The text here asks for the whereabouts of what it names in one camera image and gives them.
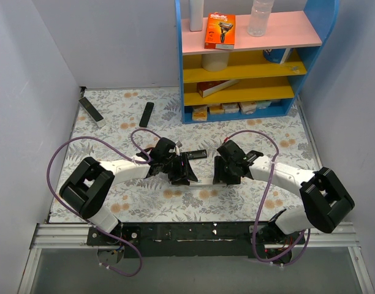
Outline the white remote control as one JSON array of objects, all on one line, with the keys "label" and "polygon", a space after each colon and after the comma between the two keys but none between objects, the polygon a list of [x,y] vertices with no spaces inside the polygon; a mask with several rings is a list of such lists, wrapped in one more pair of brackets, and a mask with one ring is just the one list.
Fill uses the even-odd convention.
[{"label": "white remote control", "polygon": [[212,186],[213,180],[210,178],[200,179],[198,181],[190,181],[189,185],[191,187],[203,187],[203,186]]}]

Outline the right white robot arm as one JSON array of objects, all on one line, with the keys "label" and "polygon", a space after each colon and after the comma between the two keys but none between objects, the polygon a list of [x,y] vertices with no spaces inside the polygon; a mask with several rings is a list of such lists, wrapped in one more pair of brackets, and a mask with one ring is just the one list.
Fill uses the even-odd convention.
[{"label": "right white robot arm", "polygon": [[275,163],[258,151],[245,153],[232,140],[223,143],[218,153],[215,184],[239,184],[242,178],[249,178],[271,183],[301,198],[301,207],[282,210],[262,229],[262,234],[275,243],[310,228],[331,233],[355,207],[354,200],[329,168],[313,171]]}]

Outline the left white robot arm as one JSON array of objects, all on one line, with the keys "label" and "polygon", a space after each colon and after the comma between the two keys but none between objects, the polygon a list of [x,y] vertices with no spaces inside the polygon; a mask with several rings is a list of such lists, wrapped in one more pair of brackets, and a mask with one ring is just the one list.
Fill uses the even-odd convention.
[{"label": "left white robot arm", "polygon": [[100,237],[109,245],[117,244],[122,231],[119,220],[104,205],[110,188],[133,179],[146,179],[160,173],[169,182],[190,185],[197,182],[185,153],[176,143],[160,138],[156,146],[131,159],[99,162],[84,158],[59,190],[59,196],[84,220],[101,229]]}]

